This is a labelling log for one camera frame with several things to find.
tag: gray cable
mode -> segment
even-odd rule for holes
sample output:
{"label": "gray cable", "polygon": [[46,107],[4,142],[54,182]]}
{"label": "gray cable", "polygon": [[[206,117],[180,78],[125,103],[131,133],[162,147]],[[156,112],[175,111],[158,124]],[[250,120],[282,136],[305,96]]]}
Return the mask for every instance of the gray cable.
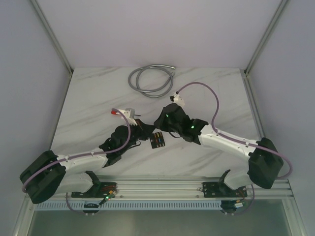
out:
{"label": "gray cable", "polygon": [[[128,77],[128,83],[130,85],[130,87],[140,93],[142,93],[143,95],[145,95],[146,97],[150,97],[150,98],[158,98],[158,97],[163,97],[164,95],[166,95],[173,87],[173,84],[174,84],[174,78],[173,76],[175,75],[175,72],[169,72],[167,69],[165,68],[171,68],[171,69],[175,69],[175,67],[173,66],[170,66],[170,65],[161,65],[161,64],[153,64],[153,65],[147,65],[147,66],[144,66],[144,67],[141,67],[141,68],[138,68],[134,71],[132,71]],[[156,70],[161,70],[161,71],[164,71],[165,73],[167,73],[169,75],[169,78],[168,80],[159,88],[156,88],[156,89],[142,89],[140,88],[139,86],[139,78],[140,78],[140,75],[143,71],[147,70],[147,69],[156,69]],[[138,72],[139,73],[137,74],[137,77],[136,77],[136,87],[131,83],[131,78],[132,76],[134,75],[134,73]],[[161,94],[157,94],[157,95],[151,95],[149,93],[151,92],[157,92],[157,91],[161,91],[163,88],[165,88],[168,83],[170,83],[169,85],[169,88],[161,93]]]}

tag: cable connector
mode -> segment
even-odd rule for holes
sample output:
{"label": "cable connector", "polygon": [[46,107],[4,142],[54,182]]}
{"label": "cable connector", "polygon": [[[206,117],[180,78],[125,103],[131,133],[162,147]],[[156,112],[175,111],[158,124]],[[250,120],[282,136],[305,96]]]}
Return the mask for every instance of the cable connector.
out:
{"label": "cable connector", "polygon": [[[121,113],[124,114],[124,116],[127,118],[128,122],[129,122],[129,124],[131,124],[131,125],[138,125],[137,122],[134,119],[135,110],[133,108],[126,108],[126,110],[118,109],[118,111],[120,111]],[[113,115],[119,115],[119,113],[115,112],[115,111],[112,111],[111,113]]]}
{"label": "cable connector", "polygon": [[170,99],[171,99],[172,102],[176,103],[177,105],[179,105],[181,107],[185,106],[185,102],[181,98],[181,96],[178,94],[178,92],[173,93],[173,95],[170,96]]}
{"label": "cable connector", "polygon": [[240,208],[243,206],[243,203],[236,203],[236,204],[234,204],[234,206],[235,206],[235,208]]}

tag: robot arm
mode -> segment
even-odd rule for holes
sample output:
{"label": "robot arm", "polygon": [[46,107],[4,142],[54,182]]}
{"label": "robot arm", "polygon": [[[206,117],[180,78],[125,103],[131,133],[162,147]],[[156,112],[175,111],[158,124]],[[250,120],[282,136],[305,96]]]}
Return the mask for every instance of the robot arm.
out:
{"label": "robot arm", "polygon": [[[171,100],[173,103],[164,107],[159,118],[154,122],[156,128],[166,132],[176,132],[187,142],[226,151],[248,163],[249,168],[246,170],[227,170],[222,175],[222,191],[235,190],[253,183],[262,188],[272,187],[284,164],[283,160],[277,155],[251,146],[252,144],[277,151],[269,139],[248,140],[220,130],[214,130],[204,120],[190,119],[182,108],[184,101],[178,94],[175,93]],[[220,133],[230,137],[230,139],[222,137],[219,135]],[[233,139],[241,140],[245,145],[235,142]]]}
{"label": "robot arm", "polygon": [[[204,120],[190,119],[182,108],[184,101],[178,94],[174,94],[171,100],[173,103],[163,108],[154,125],[133,119],[132,109],[120,110],[132,124],[128,142],[128,128],[121,125],[99,146],[100,150],[71,156],[55,155],[52,151],[44,152],[20,175],[20,180],[32,202],[38,204],[54,194],[65,192],[88,193],[90,197],[95,197],[100,189],[95,172],[115,164],[121,159],[122,154],[137,145],[138,140],[147,140],[155,128],[176,132],[187,142],[221,149],[248,163],[246,169],[227,170],[221,176],[218,184],[224,196],[228,196],[230,191],[253,183],[262,188],[272,187],[284,164],[283,160],[277,155],[256,148],[261,146],[277,151],[270,140],[266,138],[260,141],[247,140],[214,130],[213,126]],[[244,144],[233,140],[242,140]]]}
{"label": "robot arm", "polygon": [[51,150],[42,153],[20,175],[21,182],[34,204],[42,203],[55,194],[66,192],[90,193],[94,197],[100,189],[100,182],[95,172],[111,166],[119,161],[127,150],[138,146],[139,140],[147,140],[155,130],[153,125],[144,124],[139,119],[133,119],[132,109],[122,111],[130,126],[130,139],[127,126],[121,125],[115,129],[99,149],[90,153],[78,153],[71,156],[55,155]]}

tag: wire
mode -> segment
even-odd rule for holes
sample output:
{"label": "wire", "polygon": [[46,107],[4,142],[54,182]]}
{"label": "wire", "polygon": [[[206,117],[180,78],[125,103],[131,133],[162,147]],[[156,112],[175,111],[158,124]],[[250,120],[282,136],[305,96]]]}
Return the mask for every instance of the wire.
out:
{"label": "wire", "polygon": [[[161,64],[153,64],[153,65],[147,65],[147,66],[144,66],[144,67],[140,67],[138,69],[135,69],[134,71],[132,71],[128,77],[128,84],[129,86],[133,89],[133,90],[136,90],[140,93],[142,93],[143,95],[145,95],[146,97],[150,97],[150,98],[158,98],[158,97],[163,97],[164,95],[166,95],[168,92],[170,92],[170,90],[172,89],[173,87],[173,84],[174,84],[174,78],[173,76],[175,75],[175,72],[169,72],[167,69],[165,68],[171,68],[171,69],[175,69],[175,67],[173,66],[170,66],[170,65],[161,65]],[[147,69],[156,69],[156,70],[161,70],[161,71],[164,71],[165,73],[167,73],[169,75],[169,78],[168,80],[161,86],[161,87],[158,87],[156,89],[142,89],[140,86],[139,86],[139,78],[140,78],[140,75],[142,74],[143,71],[147,70]],[[136,77],[136,87],[131,83],[131,78],[132,76],[134,75],[134,73],[138,72],[139,73],[137,74],[137,77]],[[157,94],[157,95],[151,95],[150,93],[152,92],[158,92],[158,91],[161,91],[163,88],[165,88],[168,83],[170,83],[168,89],[161,93],[161,94]]]}
{"label": "wire", "polygon": [[239,213],[227,213],[225,210],[222,210],[222,212],[226,215],[242,215],[242,214],[248,212],[251,209],[251,207],[254,203],[254,200],[255,200],[255,189],[254,189],[253,185],[251,185],[251,186],[252,186],[252,201],[250,202],[250,204],[248,205],[248,207],[244,211],[239,212]]}
{"label": "wire", "polygon": [[[217,108],[216,108],[215,114],[213,115],[213,117],[212,117],[212,119],[211,119],[211,126],[212,126],[212,129],[213,129],[218,135],[220,135],[220,136],[222,136],[222,137],[224,137],[224,138],[226,138],[226,139],[228,139],[228,140],[231,140],[231,141],[236,142],[236,143],[239,143],[239,144],[246,145],[246,142],[245,142],[245,141],[241,141],[241,140],[238,140],[238,139],[234,139],[234,138],[231,138],[231,137],[229,137],[229,136],[227,136],[227,135],[225,135],[225,134],[219,133],[219,132],[218,132],[218,129],[215,127],[215,119],[216,119],[216,116],[217,116],[217,114],[218,114],[218,112],[219,112],[220,103],[219,103],[219,98],[218,98],[216,92],[214,92],[214,90],[213,90],[212,88],[210,88],[208,85],[206,85],[206,84],[204,84],[204,83],[201,83],[201,82],[191,82],[191,83],[188,83],[188,84],[184,85],[183,87],[181,87],[181,88],[177,91],[177,93],[179,93],[179,92],[182,91],[184,88],[186,88],[186,87],[188,87],[188,86],[190,86],[190,85],[203,85],[203,86],[205,86],[206,88],[208,88],[208,89],[212,92],[212,94],[214,95],[214,97],[216,98]],[[283,160],[285,160],[285,161],[287,162],[287,164],[289,165],[289,171],[288,171],[288,173],[286,173],[286,174],[283,175],[283,176],[278,177],[277,179],[287,178],[287,177],[292,173],[292,171],[293,171],[292,163],[290,162],[290,160],[289,160],[286,156],[284,156],[284,155],[282,155],[282,154],[280,154],[280,153],[278,153],[278,152],[276,152],[276,151],[273,151],[273,150],[271,150],[271,149],[269,149],[269,148],[262,147],[262,146],[259,146],[259,145],[248,144],[248,146],[251,146],[251,147],[254,147],[254,148],[258,148],[258,149],[261,149],[261,150],[270,152],[270,153],[272,153],[272,154],[274,154],[274,155],[277,155],[277,156],[281,157]]]}
{"label": "wire", "polygon": [[[111,151],[98,151],[98,152],[94,152],[93,155],[101,155],[101,154],[108,154],[108,153],[113,153],[113,152],[116,152],[116,151],[119,151],[121,149],[123,149],[129,142],[130,140],[130,136],[131,136],[131,130],[130,130],[130,124],[127,120],[127,118],[124,116],[124,114],[122,112],[120,112],[119,110],[115,109],[115,108],[112,108],[113,111],[119,113],[125,120],[126,122],[126,125],[127,125],[127,128],[128,128],[128,137],[127,137],[127,140],[126,142],[119,148],[115,149],[115,150],[111,150]],[[91,155],[91,152],[87,152],[87,153],[82,153],[82,154],[78,154],[78,155],[74,155],[74,156],[70,156],[68,158],[68,160],[72,160],[72,159],[75,159],[75,158],[79,158],[79,157],[83,157],[83,156],[90,156]],[[47,166],[44,166],[43,168],[41,168],[40,170],[36,171],[33,175],[31,175],[23,184],[22,186],[22,191],[24,193],[26,193],[26,186],[28,185],[28,183],[30,181],[32,181],[32,179],[34,179],[36,176],[38,176],[40,173],[42,173],[43,171],[49,169],[50,167],[54,166],[54,165],[57,165],[61,162],[64,162],[64,161],[67,161],[66,158],[63,158],[63,159],[60,159],[60,160],[57,160],[57,161],[54,161],[50,164],[48,164]]]}
{"label": "wire", "polygon": [[84,213],[84,212],[75,210],[75,209],[73,209],[73,208],[70,206],[70,203],[69,203],[69,201],[68,201],[68,193],[65,194],[65,203],[67,204],[67,207],[69,208],[69,210],[71,210],[72,212],[78,213],[78,214],[80,214],[80,215],[88,215],[87,213]]}
{"label": "wire", "polygon": [[240,190],[239,193],[242,195],[242,198],[243,198],[242,200],[247,201],[247,199],[245,199],[245,195],[244,195],[244,193],[242,192],[242,190]]}
{"label": "wire", "polygon": [[114,190],[115,190],[115,188],[116,188],[115,185],[109,185],[109,186],[103,187],[103,188],[102,188],[102,191],[111,190],[111,189],[114,189]]}
{"label": "wire", "polygon": [[171,132],[168,132],[173,138],[175,138],[175,139],[179,139],[180,137],[176,137],[174,134],[172,134]]}
{"label": "wire", "polygon": [[138,147],[138,146],[141,145],[141,142],[140,142],[139,140],[138,140],[137,142],[139,142],[139,144],[136,144],[136,145],[131,146],[128,150],[130,150],[130,149],[132,149],[132,148],[135,148],[135,147]]}

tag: marble table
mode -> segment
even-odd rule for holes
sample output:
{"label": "marble table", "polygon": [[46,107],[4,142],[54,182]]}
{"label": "marble table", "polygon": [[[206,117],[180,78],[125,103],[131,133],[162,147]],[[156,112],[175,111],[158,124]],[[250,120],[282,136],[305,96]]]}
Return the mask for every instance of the marble table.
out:
{"label": "marble table", "polygon": [[[116,126],[124,124],[123,119],[111,114],[111,108],[134,108],[144,123],[153,124],[162,108],[170,103],[169,96],[152,99],[132,90],[127,78],[134,69],[79,67],[74,70],[52,144],[54,153],[74,154],[102,144]],[[192,81],[204,82],[216,91],[220,100],[216,127],[244,138],[258,139],[239,69],[177,68],[175,72],[172,91]],[[141,75],[140,85],[153,89],[166,79],[161,71],[147,70]],[[181,92],[181,97],[190,118],[211,120],[216,104],[206,88],[190,86]],[[238,157],[216,148],[175,139],[168,133],[163,135],[165,147],[152,149],[150,141],[141,141],[141,146],[128,150],[122,160],[97,174],[220,177],[227,169],[246,167]]]}

